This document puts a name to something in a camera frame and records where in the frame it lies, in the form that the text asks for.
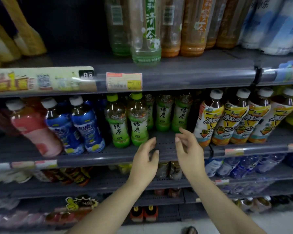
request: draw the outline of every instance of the hand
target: hand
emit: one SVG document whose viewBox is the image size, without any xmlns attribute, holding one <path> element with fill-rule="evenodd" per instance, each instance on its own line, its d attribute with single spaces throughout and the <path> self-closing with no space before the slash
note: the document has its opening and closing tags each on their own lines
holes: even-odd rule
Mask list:
<svg viewBox="0 0 293 234">
<path fill-rule="evenodd" d="M 191 182 L 200 177 L 207 177 L 204 165 L 204 151 L 193 133 L 179 128 L 182 134 L 176 134 L 175 144 L 179 165 L 183 174 Z"/>
<path fill-rule="evenodd" d="M 133 183 L 135 186 L 141 187 L 143 190 L 145 190 L 145 188 L 153 180 L 158 168 L 160 155 L 159 150 L 155 150 L 151 161 L 149 160 L 149 153 L 155 148 L 155 144 L 156 137 L 153 137 L 147 142 L 141 144 L 135 157 L 133 158 L 133 166 L 129 174 L 128 182 Z"/>
</svg>

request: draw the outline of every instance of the bottle cap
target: bottle cap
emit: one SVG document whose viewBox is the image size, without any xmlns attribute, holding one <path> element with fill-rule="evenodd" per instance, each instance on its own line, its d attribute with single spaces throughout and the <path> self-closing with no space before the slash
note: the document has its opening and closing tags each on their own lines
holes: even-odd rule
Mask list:
<svg viewBox="0 0 293 234">
<path fill-rule="evenodd" d="M 44 108 L 48 109 L 48 108 L 55 107 L 57 105 L 57 102 L 55 101 L 54 98 L 49 97 L 49 98 L 44 98 L 43 100 L 41 100 L 41 104 L 43 105 Z"/>
<path fill-rule="evenodd" d="M 73 106 L 81 105 L 84 102 L 84 100 L 82 99 L 82 97 L 80 95 L 74 95 L 74 96 L 70 97 L 69 101 L 70 101 L 71 105 L 73 105 Z"/>
<path fill-rule="evenodd" d="M 284 93 L 285 95 L 288 95 L 288 96 L 293 96 L 293 86 L 286 87 L 286 88 L 283 90 L 283 93 Z"/>
<path fill-rule="evenodd" d="M 117 94 L 107 94 L 106 98 L 109 102 L 115 102 L 118 100 L 118 95 Z"/>
<path fill-rule="evenodd" d="M 251 93 L 250 90 L 242 88 L 242 89 L 238 89 L 236 96 L 239 98 L 248 98 L 250 96 L 250 93 Z"/>
<path fill-rule="evenodd" d="M 258 91 L 258 95 L 262 96 L 262 97 L 270 97 L 273 93 L 273 90 L 271 88 L 268 88 L 268 87 L 264 87 L 264 88 L 261 88 L 259 91 Z"/>
<path fill-rule="evenodd" d="M 212 90 L 211 94 L 209 96 L 211 96 L 211 98 L 214 98 L 214 99 L 221 99 L 223 96 L 223 91 L 222 90 Z"/>
<path fill-rule="evenodd" d="M 265 195 L 263 198 L 264 198 L 265 200 L 267 200 L 267 201 L 271 201 L 271 198 L 270 198 L 269 195 Z"/>
<path fill-rule="evenodd" d="M 132 92 L 131 98 L 134 100 L 139 100 L 142 98 L 142 93 L 141 92 Z"/>
<path fill-rule="evenodd" d="M 20 99 L 12 99 L 6 101 L 6 106 L 10 111 L 17 111 L 25 107 L 25 103 Z"/>
</svg>

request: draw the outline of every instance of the person's left hand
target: person's left hand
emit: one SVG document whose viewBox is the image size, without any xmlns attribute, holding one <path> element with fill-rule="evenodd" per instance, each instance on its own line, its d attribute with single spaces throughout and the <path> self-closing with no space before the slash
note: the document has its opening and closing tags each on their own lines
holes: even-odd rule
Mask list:
<svg viewBox="0 0 293 234">
<path fill-rule="evenodd" d="M 155 150 L 152 156 L 152 160 L 149 160 L 149 153 L 155 148 L 156 137 L 149 139 L 147 142 L 140 145 L 138 151 L 133 158 L 133 166 L 131 168 L 128 182 L 133 183 L 133 185 L 145 188 L 150 184 L 150 182 L 155 177 L 158 161 L 159 161 L 159 150 Z"/>
</svg>

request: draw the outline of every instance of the person's right hand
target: person's right hand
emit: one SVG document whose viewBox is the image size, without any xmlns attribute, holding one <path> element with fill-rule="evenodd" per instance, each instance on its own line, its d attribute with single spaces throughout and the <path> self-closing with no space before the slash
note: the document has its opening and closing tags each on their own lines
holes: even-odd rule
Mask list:
<svg viewBox="0 0 293 234">
<path fill-rule="evenodd" d="M 204 166 L 204 151 L 193 133 L 179 128 L 182 134 L 176 134 L 175 144 L 179 165 L 183 174 L 191 182 L 193 179 L 207 177 Z"/>
</svg>

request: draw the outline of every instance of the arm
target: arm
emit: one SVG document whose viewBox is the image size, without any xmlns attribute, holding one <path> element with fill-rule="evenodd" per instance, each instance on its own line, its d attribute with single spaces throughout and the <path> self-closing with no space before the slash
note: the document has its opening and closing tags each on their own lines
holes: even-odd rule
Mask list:
<svg viewBox="0 0 293 234">
<path fill-rule="evenodd" d="M 116 233 L 134 203 L 155 177 L 159 151 L 156 150 L 152 160 L 149 160 L 149 152 L 155 144 L 154 137 L 139 147 L 127 182 L 76 224 L 68 234 Z"/>
<path fill-rule="evenodd" d="M 176 134 L 179 165 L 221 234 L 265 234 L 206 175 L 204 152 L 195 136 L 182 128 Z"/>
</svg>

